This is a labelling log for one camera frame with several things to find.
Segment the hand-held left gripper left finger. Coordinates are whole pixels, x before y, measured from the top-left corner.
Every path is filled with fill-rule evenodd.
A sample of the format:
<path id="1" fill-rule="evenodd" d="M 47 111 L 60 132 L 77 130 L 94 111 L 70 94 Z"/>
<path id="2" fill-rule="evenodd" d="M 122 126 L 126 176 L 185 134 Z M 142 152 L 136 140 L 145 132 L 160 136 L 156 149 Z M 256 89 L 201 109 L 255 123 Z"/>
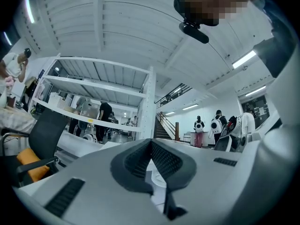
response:
<path id="1" fill-rule="evenodd" d="M 45 225 L 162 225 L 165 216 L 156 208 L 149 194 L 131 192 L 113 178 L 112 159 L 126 149 L 146 140 L 128 142 L 78 158 L 52 175 L 33 194 L 29 186 L 15 188 L 25 207 Z M 83 185 L 61 217 L 47 210 L 49 202 L 72 179 Z"/>

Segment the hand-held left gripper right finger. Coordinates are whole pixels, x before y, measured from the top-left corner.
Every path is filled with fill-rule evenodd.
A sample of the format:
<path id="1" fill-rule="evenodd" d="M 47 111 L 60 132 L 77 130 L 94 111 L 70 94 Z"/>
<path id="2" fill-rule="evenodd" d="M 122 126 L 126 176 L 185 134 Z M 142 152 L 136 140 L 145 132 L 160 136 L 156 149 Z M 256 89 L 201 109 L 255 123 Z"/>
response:
<path id="1" fill-rule="evenodd" d="M 201 149 L 170 140 L 151 140 L 151 158 L 167 186 L 155 195 L 169 220 L 213 208 L 206 200 L 233 172 L 240 155 Z"/>

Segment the white plastic part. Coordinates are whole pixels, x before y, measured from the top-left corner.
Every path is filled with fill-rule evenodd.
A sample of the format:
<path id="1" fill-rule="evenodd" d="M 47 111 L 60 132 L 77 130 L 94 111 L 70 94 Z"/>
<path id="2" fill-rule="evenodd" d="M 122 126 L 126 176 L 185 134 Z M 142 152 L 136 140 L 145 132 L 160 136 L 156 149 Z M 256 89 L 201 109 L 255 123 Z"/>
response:
<path id="1" fill-rule="evenodd" d="M 151 180 L 156 186 L 159 186 L 161 188 L 166 188 L 167 186 L 164 178 L 161 176 L 157 169 L 152 170 Z"/>

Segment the small white table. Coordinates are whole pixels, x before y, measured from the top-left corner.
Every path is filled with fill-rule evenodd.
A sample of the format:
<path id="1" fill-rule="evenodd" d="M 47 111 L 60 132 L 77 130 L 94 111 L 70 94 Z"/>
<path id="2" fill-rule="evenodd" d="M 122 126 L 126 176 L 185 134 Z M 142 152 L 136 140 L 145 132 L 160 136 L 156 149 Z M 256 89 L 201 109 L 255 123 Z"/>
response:
<path id="1" fill-rule="evenodd" d="M 195 146 L 194 145 L 195 134 L 196 134 L 195 131 L 186 132 L 183 135 L 183 142 L 189 143 L 191 146 Z M 202 134 L 203 134 L 203 136 L 202 136 L 202 146 L 203 147 L 209 147 L 209 146 L 215 145 L 214 135 L 211 132 L 203 132 Z"/>

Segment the white capsule backpack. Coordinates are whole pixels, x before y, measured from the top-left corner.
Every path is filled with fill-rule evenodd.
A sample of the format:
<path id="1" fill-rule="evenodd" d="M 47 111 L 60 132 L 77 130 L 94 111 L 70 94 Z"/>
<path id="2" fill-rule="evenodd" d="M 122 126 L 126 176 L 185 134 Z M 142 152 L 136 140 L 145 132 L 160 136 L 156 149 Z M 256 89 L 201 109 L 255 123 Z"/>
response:
<path id="1" fill-rule="evenodd" d="M 241 140 L 241 117 L 232 116 L 223 127 L 214 150 L 235 152 Z"/>

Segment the white curved desk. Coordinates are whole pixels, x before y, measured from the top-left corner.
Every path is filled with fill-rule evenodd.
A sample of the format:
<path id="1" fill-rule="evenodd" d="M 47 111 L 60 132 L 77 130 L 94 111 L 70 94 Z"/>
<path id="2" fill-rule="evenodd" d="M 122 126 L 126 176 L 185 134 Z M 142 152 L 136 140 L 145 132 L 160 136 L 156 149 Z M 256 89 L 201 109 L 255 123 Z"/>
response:
<path id="1" fill-rule="evenodd" d="M 72 135 L 66 131 L 63 131 L 57 144 L 59 148 L 77 157 L 82 157 L 87 154 L 118 145 L 120 145 L 120 143 L 117 142 L 106 142 L 105 144 L 91 142 L 81 137 Z"/>

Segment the staircase with black railing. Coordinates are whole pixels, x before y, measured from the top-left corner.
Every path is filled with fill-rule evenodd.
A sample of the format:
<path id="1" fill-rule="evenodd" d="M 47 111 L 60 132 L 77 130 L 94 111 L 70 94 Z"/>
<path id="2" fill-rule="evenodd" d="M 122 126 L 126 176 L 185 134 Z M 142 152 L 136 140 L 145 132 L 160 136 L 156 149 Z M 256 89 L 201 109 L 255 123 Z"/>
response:
<path id="1" fill-rule="evenodd" d="M 171 92 L 167 93 L 164 97 L 160 98 L 157 102 L 155 102 L 157 111 L 154 131 L 155 138 L 180 141 L 179 123 L 171 122 L 169 120 L 169 117 L 175 115 L 175 113 L 168 116 L 165 115 L 166 113 L 175 111 L 167 111 L 169 107 L 166 105 L 169 105 L 174 100 L 176 101 L 177 98 L 189 92 L 191 89 L 191 87 L 181 83 L 173 90 L 171 90 Z"/>

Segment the orange cushion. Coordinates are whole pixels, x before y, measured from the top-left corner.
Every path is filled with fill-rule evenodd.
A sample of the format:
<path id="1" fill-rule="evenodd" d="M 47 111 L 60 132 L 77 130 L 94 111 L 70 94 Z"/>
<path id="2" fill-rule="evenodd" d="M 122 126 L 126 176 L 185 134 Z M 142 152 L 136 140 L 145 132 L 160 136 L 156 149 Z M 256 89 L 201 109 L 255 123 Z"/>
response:
<path id="1" fill-rule="evenodd" d="M 34 151 L 31 148 L 24 149 L 17 155 L 16 158 L 22 165 L 28 165 L 40 161 L 40 159 L 37 157 L 37 155 L 34 153 Z M 44 165 L 29 170 L 27 174 L 30 176 L 33 182 L 37 182 L 43 179 L 49 171 L 50 168 Z"/>

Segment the translucent storage box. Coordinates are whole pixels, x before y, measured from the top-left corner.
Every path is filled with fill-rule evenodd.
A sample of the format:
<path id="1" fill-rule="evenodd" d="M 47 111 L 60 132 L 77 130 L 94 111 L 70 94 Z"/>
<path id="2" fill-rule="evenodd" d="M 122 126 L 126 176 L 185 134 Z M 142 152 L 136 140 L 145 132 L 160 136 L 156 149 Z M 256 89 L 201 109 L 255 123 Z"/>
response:
<path id="1" fill-rule="evenodd" d="M 96 119 L 98 117 L 98 112 L 99 105 L 90 102 L 84 102 L 81 106 L 80 115 L 91 119 Z"/>

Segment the black notice board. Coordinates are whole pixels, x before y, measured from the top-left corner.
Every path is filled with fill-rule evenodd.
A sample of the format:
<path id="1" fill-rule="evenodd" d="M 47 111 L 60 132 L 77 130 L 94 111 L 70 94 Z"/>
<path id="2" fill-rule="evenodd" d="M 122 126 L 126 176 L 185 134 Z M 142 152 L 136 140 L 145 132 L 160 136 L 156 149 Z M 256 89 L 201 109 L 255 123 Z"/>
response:
<path id="1" fill-rule="evenodd" d="M 255 112 L 255 128 L 261 126 L 270 116 L 265 96 L 254 98 L 241 105 L 244 111 L 246 111 L 247 107 L 253 108 Z"/>

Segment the white metal shelving rack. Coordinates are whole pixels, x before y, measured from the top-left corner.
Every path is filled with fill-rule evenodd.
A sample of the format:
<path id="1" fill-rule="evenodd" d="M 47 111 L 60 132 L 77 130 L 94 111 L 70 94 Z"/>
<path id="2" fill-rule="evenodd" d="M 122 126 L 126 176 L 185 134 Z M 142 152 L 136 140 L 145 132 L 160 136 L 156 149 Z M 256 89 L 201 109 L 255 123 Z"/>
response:
<path id="1" fill-rule="evenodd" d="M 134 139 L 152 138 L 156 106 L 155 73 L 127 64 L 85 57 L 46 57 L 44 72 L 32 95 L 29 108 L 40 104 L 70 118 L 107 128 L 132 131 Z M 91 119 L 48 104 L 51 92 L 107 102 L 114 110 L 137 115 L 135 127 Z"/>

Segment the white basket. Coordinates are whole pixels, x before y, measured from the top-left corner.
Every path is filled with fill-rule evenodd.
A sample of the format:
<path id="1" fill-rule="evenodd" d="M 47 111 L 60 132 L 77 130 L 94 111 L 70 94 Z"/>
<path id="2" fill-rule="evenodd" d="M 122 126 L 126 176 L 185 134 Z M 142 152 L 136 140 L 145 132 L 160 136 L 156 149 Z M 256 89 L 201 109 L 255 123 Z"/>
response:
<path id="1" fill-rule="evenodd" d="M 48 104 L 53 105 L 59 109 L 64 109 L 66 105 L 65 98 L 60 96 L 56 92 L 51 92 L 48 100 Z"/>

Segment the table with checkered cloth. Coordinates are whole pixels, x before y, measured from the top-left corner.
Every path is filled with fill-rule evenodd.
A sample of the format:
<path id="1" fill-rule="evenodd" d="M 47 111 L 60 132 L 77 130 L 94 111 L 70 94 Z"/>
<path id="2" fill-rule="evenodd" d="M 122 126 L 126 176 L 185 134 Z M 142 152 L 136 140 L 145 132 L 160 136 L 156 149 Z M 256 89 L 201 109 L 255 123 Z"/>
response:
<path id="1" fill-rule="evenodd" d="M 37 120 L 24 110 L 9 106 L 0 107 L 0 136 L 7 132 L 30 133 L 36 122 Z"/>

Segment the white vase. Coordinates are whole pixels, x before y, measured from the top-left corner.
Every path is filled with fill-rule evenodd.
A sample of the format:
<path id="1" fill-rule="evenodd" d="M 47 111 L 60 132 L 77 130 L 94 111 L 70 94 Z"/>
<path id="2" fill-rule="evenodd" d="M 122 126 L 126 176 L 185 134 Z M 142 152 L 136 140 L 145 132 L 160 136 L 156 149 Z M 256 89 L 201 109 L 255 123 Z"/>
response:
<path id="1" fill-rule="evenodd" d="M 0 96 L 0 108 L 5 108 L 8 103 L 9 92 L 8 88 L 5 87 L 3 93 Z"/>

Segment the person's light blue shirt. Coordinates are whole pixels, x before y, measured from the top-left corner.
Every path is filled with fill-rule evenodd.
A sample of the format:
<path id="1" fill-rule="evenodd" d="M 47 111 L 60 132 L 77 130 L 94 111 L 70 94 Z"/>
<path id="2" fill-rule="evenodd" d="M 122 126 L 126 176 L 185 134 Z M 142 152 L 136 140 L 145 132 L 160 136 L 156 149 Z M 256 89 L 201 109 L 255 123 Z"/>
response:
<path id="1" fill-rule="evenodd" d="M 298 42 L 296 32 L 285 14 L 273 0 L 251 0 L 271 24 L 272 38 L 253 47 L 273 78 L 278 77 L 288 63 Z"/>

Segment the black metal-frame chair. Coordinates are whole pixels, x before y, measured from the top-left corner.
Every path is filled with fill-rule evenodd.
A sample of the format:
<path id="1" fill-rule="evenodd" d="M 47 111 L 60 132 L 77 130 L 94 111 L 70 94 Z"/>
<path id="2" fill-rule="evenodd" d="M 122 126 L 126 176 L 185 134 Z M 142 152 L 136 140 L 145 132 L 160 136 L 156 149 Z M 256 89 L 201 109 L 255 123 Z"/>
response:
<path id="1" fill-rule="evenodd" d="M 57 144 L 64 128 L 67 125 L 67 118 L 52 110 L 45 110 L 38 118 L 36 124 L 30 133 L 7 132 L 2 135 L 0 140 L 2 155 L 0 156 L 0 168 L 4 169 L 5 176 L 2 177 L 11 186 L 20 188 L 34 183 L 27 172 L 41 166 L 48 166 L 50 171 L 44 178 L 47 178 L 58 169 L 56 163 L 59 159 L 54 155 L 57 150 Z M 27 138 L 29 142 L 28 148 L 31 148 L 40 159 L 28 165 L 22 165 L 17 160 L 17 155 L 6 155 L 5 141 L 9 137 Z"/>

